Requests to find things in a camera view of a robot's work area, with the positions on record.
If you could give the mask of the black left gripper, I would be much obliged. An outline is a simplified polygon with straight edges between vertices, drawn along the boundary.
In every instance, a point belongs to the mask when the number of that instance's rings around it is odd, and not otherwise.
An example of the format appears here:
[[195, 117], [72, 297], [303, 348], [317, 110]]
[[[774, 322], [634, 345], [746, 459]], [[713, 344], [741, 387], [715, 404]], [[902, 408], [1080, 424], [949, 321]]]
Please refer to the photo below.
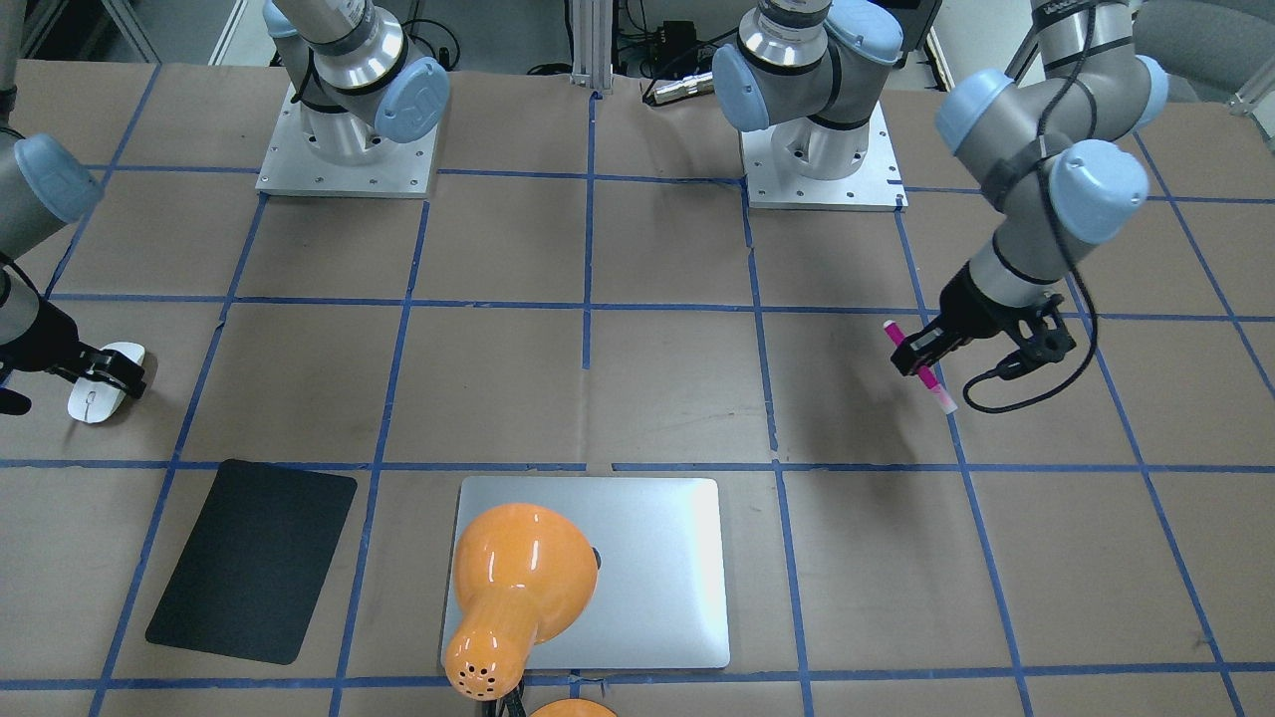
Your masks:
[[1076, 346], [1058, 313], [1062, 302], [1061, 295], [1039, 290], [1029, 295], [1025, 306], [1006, 306], [978, 290], [964, 265], [938, 293], [938, 316], [933, 322], [912, 336], [890, 322], [890, 341], [895, 344], [890, 362], [901, 376], [919, 375], [921, 367], [933, 367], [952, 351], [1000, 333], [1016, 346], [1003, 364], [1061, 362]]

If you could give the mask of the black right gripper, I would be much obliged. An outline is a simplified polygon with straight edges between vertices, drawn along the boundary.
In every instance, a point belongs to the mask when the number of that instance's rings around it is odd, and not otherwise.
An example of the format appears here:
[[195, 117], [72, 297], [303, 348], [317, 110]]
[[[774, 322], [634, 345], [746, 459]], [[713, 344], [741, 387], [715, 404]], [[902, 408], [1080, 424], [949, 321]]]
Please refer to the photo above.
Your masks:
[[3, 378], [14, 371], [54, 373], [68, 381], [105, 381], [142, 399], [145, 356], [142, 344], [82, 344], [76, 322], [34, 290], [3, 290]]

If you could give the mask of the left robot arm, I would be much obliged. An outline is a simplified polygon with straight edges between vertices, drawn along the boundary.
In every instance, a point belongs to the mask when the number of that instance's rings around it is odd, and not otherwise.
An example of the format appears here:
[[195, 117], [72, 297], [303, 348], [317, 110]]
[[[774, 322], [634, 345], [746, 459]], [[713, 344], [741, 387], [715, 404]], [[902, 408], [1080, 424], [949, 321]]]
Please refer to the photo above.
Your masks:
[[[1046, 79], [989, 69], [936, 114], [943, 145], [1003, 219], [938, 295], [938, 315], [892, 351], [901, 375], [1009, 336], [994, 375], [1015, 379], [1075, 348], [1054, 283], [1111, 241], [1148, 196], [1148, 174], [1117, 140], [1167, 102], [1167, 73], [1133, 48], [1125, 1], [1034, 1]], [[760, 1], [713, 56], [720, 110], [741, 131], [787, 128], [788, 163], [833, 180], [856, 168], [870, 114], [901, 55], [896, 18], [870, 1]]]

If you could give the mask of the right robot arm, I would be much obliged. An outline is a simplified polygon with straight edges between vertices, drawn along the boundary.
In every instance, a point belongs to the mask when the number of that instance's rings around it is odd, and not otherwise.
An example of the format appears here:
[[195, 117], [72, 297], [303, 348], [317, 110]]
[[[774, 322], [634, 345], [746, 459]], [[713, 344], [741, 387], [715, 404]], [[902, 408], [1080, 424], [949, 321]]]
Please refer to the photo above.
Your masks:
[[[266, 32], [289, 73], [256, 188], [287, 198], [427, 195], [450, 82], [394, 14], [371, 1], [268, 1]], [[147, 388], [134, 344], [84, 344], [17, 262], [102, 199], [102, 188], [48, 134], [3, 122], [3, 373], [54, 373], [113, 413]]]

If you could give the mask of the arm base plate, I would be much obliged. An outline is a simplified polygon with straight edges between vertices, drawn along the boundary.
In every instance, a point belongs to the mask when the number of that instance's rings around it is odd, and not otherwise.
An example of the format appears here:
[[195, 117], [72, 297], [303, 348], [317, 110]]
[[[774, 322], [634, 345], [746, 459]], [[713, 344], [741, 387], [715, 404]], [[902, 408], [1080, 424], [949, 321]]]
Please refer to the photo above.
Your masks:
[[291, 102], [288, 87], [255, 188], [287, 198], [425, 200], [440, 128], [414, 142], [391, 142], [351, 114], [319, 114]]
[[742, 131], [748, 205], [769, 211], [903, 211], [909, 204], [884, 106], [841, 131], [792, 119]]

